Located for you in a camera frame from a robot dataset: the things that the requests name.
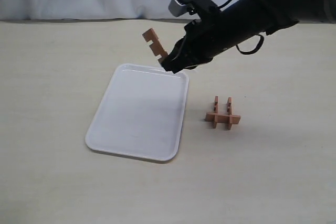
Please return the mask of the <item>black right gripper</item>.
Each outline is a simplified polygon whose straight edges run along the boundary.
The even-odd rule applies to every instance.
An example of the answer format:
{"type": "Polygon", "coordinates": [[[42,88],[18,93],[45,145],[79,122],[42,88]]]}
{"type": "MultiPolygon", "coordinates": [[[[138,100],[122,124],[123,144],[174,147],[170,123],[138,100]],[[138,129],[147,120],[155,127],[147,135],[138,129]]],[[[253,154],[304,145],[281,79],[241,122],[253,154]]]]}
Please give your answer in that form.
{"type": "Polygon", "coordinates": [[[166,72],[193,70],[209,63],[222,52],[236,46],[236,12],[230,8],[220,11],[198,12],[199,19],[188,23],[185,35],[170,53],[160,58],[166,72]]]}

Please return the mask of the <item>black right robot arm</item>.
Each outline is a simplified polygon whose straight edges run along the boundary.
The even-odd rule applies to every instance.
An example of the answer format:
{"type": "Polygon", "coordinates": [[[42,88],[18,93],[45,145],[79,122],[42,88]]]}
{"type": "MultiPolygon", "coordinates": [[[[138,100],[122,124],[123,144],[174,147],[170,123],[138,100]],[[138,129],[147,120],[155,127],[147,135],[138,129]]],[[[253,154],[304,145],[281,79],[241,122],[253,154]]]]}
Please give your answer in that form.
{"type": "Polygon", "coordinates": [[[176,17],[198,15],[160,61],[173,73],[209,63],[253,36],[271,35],[302,22],[335,23],[335,0],[239,0],[224,9],[212,0],[171,0],[169,11],[176,17]]]}

